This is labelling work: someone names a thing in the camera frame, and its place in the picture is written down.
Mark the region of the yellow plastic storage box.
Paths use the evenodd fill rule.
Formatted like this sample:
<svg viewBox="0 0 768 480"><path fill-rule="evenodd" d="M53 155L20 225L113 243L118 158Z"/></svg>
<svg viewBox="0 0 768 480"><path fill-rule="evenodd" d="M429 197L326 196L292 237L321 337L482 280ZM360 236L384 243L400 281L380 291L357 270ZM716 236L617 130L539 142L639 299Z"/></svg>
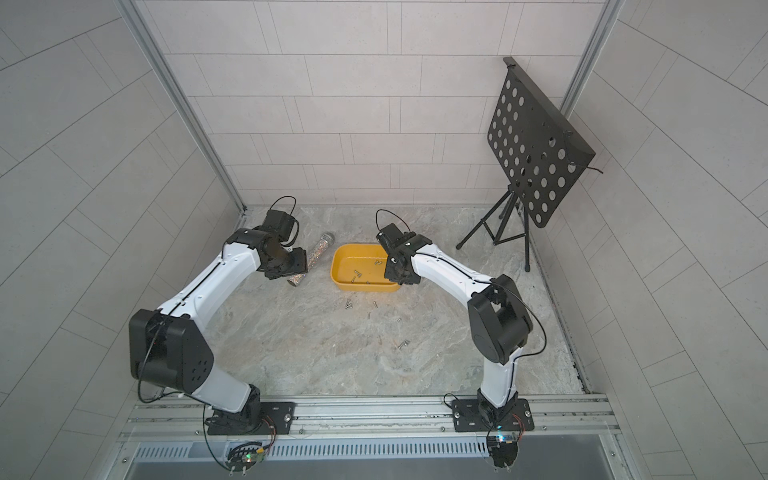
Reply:
<svg viewBox="0 0 768 480"><path fill-rule="evenodd" d="M387 258L379 244L344 244L334 253L330 277L342 291L394 292L400 286L384 276ZM362 278L353 282L353 270L360 271Z"/></svg>

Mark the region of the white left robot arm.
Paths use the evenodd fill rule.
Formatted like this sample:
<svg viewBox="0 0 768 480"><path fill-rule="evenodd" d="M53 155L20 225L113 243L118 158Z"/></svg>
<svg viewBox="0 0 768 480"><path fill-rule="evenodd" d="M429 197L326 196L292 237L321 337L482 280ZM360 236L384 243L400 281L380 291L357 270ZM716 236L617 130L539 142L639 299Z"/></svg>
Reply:
<svg viewBox="0 0 768 480"><path fill-rule="evenodd" d="M129 321L131 375L181 392L228 414L259 410L257 387L220 368L204 336L214 313L250 275L269 280L307 271L307 254L285 246L277 233L242 228L189 285L154 310L140 309Z"/></svg>

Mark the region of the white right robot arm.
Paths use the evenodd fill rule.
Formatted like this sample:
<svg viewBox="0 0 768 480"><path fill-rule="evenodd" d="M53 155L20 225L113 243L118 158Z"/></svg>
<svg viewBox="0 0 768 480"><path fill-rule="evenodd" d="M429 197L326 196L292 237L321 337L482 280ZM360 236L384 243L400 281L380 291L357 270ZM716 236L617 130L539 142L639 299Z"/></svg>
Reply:
<svg viewBox="0 0 768 480"><path fill-rule="evenodd" d="M481 407L499 416L517 399L517 364L538 321L506 275L490 277L461 264L422 235L385 232L377 240L387 254L385 278L398 285L426 279L464 305L472 342L484 358L478 392Z"/></svg>

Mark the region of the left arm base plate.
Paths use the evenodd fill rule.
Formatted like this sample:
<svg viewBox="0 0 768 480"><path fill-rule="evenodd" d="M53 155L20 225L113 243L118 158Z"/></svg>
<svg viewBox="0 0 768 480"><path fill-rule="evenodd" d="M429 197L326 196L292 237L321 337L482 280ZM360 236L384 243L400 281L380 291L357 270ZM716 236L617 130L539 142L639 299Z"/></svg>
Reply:
<svg viewBox="0 0 768 480"><path fill-rule="evenodd" d="M204 423L210 435L286 435L296 406L295 402L249 403L239 413L214 410Z"/></svg>

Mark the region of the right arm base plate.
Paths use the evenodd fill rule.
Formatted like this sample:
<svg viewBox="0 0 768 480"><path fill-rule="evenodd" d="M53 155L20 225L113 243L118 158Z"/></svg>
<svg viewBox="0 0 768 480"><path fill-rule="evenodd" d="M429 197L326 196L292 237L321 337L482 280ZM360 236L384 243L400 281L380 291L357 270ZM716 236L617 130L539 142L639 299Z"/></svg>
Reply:
<svg viewBox="0 0 768 480"><path fill-rule="evenodd" d="M478 399L454 398L447 405L451 408L456 432L535 430L529 402L524 398L513 398L501 408Z"/></svg>

